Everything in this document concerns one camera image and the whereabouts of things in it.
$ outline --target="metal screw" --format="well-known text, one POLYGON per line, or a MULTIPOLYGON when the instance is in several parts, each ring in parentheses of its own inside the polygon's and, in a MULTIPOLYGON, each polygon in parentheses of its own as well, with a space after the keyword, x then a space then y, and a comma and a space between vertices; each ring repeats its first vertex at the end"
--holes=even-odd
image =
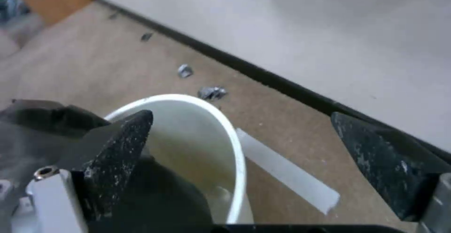
POLYGON ((39 181, 39 180, 46 179, 47 177, 56 175, 58 173, 60 173, 60 170, 58 169, 58 167, 56 167, 55 165, 50 165, 50 166, 45 166, 45 167, 42 167, 42 168, 36 170, 36 172, 34 172, 33 176, 34 176, 35 181, 39 181))

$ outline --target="particle board surface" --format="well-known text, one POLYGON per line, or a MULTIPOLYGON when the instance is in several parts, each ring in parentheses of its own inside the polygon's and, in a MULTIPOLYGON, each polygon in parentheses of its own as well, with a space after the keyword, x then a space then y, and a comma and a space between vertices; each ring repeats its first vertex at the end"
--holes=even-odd
POLYGON ((158 32, 93 3, 45 29, 0 62, 0 107, 12 98, 74 104, 105 116, 140 98, 222 85, 229 94, 214 104, 254 138, 341 195, 324 216, 249 160, 247 194, 256 223, 378 224, 412 232, 360 174, 328 116, 218 63, 158 32), (194 75, 177 76, 188 63, 194 75))

